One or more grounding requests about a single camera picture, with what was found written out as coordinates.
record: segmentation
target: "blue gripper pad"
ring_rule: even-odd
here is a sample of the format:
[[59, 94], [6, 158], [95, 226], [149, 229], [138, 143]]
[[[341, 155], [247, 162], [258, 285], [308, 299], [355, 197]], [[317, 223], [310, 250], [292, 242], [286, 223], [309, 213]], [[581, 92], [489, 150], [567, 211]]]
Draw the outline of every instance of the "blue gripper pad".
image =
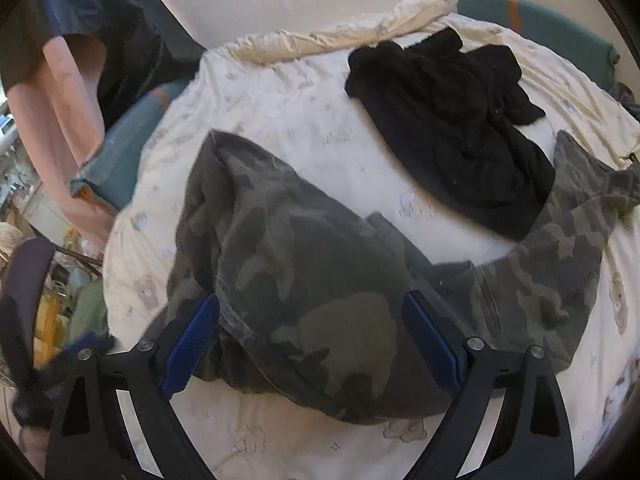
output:
[[171, 399], [174, 394], [183, 391], [187, 386], [211, 335], [218, 328], [219, 315], [220, 302], [215, 295], [211, 294], [202, 302], [195, 316], [164, 360], [160, 391], [167, 399]]
[[411, 292], [405, 295], [402, 302], [402, 321], [436, 384], [455, 397], [462, 387], [462, 366], [434, 321]]

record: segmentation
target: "black jacket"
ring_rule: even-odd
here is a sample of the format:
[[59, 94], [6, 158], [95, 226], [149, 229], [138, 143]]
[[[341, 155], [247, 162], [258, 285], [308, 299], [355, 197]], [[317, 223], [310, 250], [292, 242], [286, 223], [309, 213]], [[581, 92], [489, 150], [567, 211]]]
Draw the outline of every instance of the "black jacket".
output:
[[445, 28], [402, 49], [391, 41], [349, 56], [345, 90], [360, 99], [389, 148], [427, 192], [505, 235], [530, 231], [554, 182], [542, 150], [513, 125], [544, 111], [518, 85], [507, 46], [467, 54]]

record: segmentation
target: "bed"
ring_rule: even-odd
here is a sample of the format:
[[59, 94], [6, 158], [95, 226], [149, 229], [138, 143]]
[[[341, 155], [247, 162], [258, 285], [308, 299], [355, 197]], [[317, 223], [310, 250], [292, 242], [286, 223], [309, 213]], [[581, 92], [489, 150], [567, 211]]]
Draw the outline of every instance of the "bed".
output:
[[[196, 79], [171, 104], [140, 160], [138, 184], [105, 252], [110, 332], [132, 347], [166, 301], [184, 186], [210, 128], [244, 136], [360, 216], [381, 212], [432, 262], [504, 255], [512, 242], [450, 211], [423, 192], [388, 152], [362, 106], [344, 92], [347, 56], [363, 44], [406, 46], [449, 26], [464, 49], [506, 44], [522, 67], [522, 87], [546, 117], [521, 128], [552, 156], [555, 135], [571, 133], [614, 168], [628, 166], [640, 124], [570, 62], [499, 25], [455, 13], [457, 0], [405, 0], [308, 34], [247, 36], [203, 57]], [[576, 471], [611, 421], [607, 397], [640, 340], [640, 211], [622, 219], [605, 250], [596, 305], [569, 369], [558, 375], [574, 442]], [[462, 472], [476, 468], [502, 399], [489, 405]], [[607, 404], [609, 420], [603, 423]], [[155, 472], [122, 396], [127, 427], [144, 467]], [[353, 426], [276, 395], [240, 394], [223, 381], [192, 378], [172, 405], [194, 446], [221, 479], [403, 478], [441, 416]]]

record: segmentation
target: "camouflage jacket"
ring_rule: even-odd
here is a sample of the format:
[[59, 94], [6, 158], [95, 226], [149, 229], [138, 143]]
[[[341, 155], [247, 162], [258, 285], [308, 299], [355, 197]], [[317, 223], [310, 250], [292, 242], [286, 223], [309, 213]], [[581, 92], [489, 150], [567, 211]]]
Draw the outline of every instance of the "camouflage jacket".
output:
[[379, 214], [361, 219], [256, 144], [213, 131], [188, 181], [170, 300], [148, 335], [214, 291], [220, 328], [199, 377], [357, 423], [450, 402], [402, 326], [410, 290], [465, 335], [505, 350], [537, 343], [561, 370], [593, 307], [607, 239], [640, 200], [640, 172], [608, 168], [565, 132], [554, 165], [545, 208], [505, 257], [434, 266]]

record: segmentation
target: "screw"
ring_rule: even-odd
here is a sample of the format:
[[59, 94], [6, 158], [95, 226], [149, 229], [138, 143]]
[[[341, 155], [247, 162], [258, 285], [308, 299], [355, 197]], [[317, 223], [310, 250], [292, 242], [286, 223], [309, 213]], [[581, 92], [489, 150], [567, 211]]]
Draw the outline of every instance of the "screw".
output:
[[470, 337], [466, 340], [466, 344], [472, 350], [482, 350], [484, 348], [484, 341], [479, 337]]
[[138, 343], [138, 350], [141, 352], [148, 352], [154, 347], [154, 342], [152, 339], [142, 339]]
[[86, 361], [94, 352], [90, 348], [83, 348], [78, 352], [78, 359]]
[[531, 347], [531, 355], [536, 359], [542, 359], [545, 356], [545, 351], [542, 347], [533, 345]]

